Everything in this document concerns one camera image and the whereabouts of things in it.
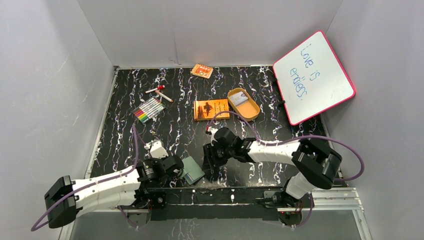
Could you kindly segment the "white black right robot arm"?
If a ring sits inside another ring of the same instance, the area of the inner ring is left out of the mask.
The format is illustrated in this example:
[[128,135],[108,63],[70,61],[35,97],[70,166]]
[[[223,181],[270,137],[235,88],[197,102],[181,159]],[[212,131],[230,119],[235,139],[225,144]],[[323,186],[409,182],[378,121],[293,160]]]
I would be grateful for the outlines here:
[[227,127],[208,127],[206,133],[211,140],[203,146],[203,162],[211,170],[225,165],[229,159],[295,166],[298,173],[286,182],[280,195],[288,207],[295,207],[316,188],[331,189],[342,162],[342,156],[320,138],[303,136],[288,143],[260,141],[254,137],[240,138]]

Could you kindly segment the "mint green card holder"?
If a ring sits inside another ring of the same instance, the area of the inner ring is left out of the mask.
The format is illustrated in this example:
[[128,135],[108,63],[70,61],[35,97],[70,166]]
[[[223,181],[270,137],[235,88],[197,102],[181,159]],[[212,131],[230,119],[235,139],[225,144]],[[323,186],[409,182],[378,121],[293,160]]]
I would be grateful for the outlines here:
[[179,177],[184,179],[188,185],[195,184],[205,176],[204,171],[191,156],[182,159],[182,163],[183,169]]

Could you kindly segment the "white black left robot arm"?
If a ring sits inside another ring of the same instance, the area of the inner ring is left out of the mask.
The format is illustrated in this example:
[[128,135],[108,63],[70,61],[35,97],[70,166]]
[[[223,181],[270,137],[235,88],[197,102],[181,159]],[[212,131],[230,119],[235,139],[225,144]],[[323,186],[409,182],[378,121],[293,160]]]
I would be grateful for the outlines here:
[[159,188],[183,173],[180,157],[149,158],[136,167],[98,177],[72,180],[60,177],[44,195],[47,222],[51,229],[61,228],[95,210],[152,204],[149,189]]

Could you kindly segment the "tan oval tray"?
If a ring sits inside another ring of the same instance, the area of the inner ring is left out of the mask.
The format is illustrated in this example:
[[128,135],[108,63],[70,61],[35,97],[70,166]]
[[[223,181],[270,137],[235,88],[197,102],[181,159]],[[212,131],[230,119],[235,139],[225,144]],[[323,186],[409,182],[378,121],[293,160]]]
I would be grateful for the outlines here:
[[[234,106],[234,104],[230,101],[229,97],[231,95],[236,94],[237,92],[244,92],[248,97],[248,101],[246,101],[245,103],[243,103],[239,106]],[[231,108],[236,113],[238,113],[243,118],[245,118],[247,121],[252,121],[252,120],[256,119],[258,117],[258,115],[261,113],[260,107],[253,100],[253,98],[248,94],[248,92],[243,88],[238,87],[238,88],[234,88],[234,89],[230,90],[227,94],[227,100],[228,100],[228,103],[231,106]]]

